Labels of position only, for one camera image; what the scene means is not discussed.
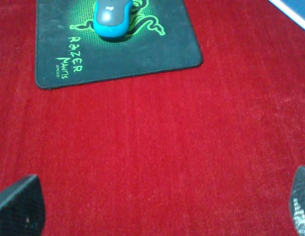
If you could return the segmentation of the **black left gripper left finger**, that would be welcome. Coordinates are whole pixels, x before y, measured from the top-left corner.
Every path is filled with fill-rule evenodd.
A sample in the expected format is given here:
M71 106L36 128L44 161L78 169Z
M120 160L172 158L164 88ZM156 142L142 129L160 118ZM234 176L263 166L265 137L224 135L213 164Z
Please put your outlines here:
M0 236L40 236L45 219L37 175L24 176L0 192Z

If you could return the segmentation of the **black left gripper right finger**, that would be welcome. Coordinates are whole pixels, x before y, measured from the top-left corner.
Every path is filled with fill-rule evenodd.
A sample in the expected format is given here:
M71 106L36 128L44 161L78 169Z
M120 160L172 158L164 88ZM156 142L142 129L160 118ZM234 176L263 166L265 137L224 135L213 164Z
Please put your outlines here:
M289 210L297 233L305 235L305 166L299 166L294 175Z

